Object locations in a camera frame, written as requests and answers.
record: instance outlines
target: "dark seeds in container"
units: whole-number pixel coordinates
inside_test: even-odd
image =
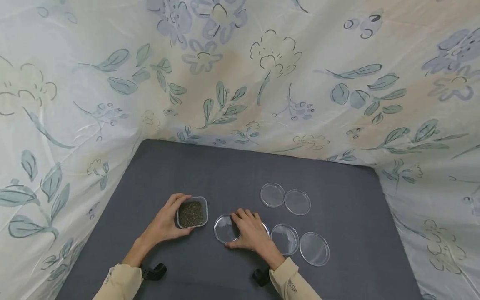
[[[198,201],[182,203],[179,208],[179,224],[186,227],[201,225],[204,222],[202,204]]]

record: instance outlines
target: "petri dish lid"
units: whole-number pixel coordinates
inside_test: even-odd
[[[240,231],[235,222],[232,222],[230,215],[219,216],[215,221],[213,230],[216,239],[222,244],[238,240],[240,237]]]
[[[310,198],[305,192],[291,190],[285,195],[285,206],[291,213],[303,216],[310,211]]]
[[[271,239],[283,255],[292,255],[299,248],[299,235],[288,224],[278,224],[273,227]]]
[[[285,191],[278,183],[266,183],[260,191],[260,199],[268,207],[279,207],[285,200]]]
[[[300,239],[300,253],[303,259],[314,266],[322,266],[330,258],[327,241],[315,232],[307,232]]]

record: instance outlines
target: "beige long-sleeve shirt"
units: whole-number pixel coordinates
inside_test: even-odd
[[[287,258],[270,279],[284,300],[322,300],[298,273],[298,266]],[[93,300],[132,300],[142,284],[142,271],[127,264],[118,264],[108,271],[107,278]]]

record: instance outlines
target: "gray tabletop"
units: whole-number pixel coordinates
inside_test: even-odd
[[[304,216],[284,205],[266,207],[260,190],[276,182],[285,192],[306,192],[312,208]],[[144,141],[110,199],[57,299],[91,299],[108,268],[119,263],[172,193],[203,196],[208,223],[185,238],[158,245],[145,262],[164,263],[158,282],[144,282],[135,299],[280,299],[272,285],[252,280],[266,264],[253,252],[228,250],[213,224],[239,207],[256,211],[272,229],[292,225],[314,231],[330,246],[330,260],[309,265],[291,256],[324,300],[421,300],[377,175],[370,168],[225,148]]]

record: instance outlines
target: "wrinkled fabric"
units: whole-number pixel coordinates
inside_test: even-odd
[[[372,167],[424,298],[480,299],[479,11],[2,1],[0,299],[56,297],[147,138]]]

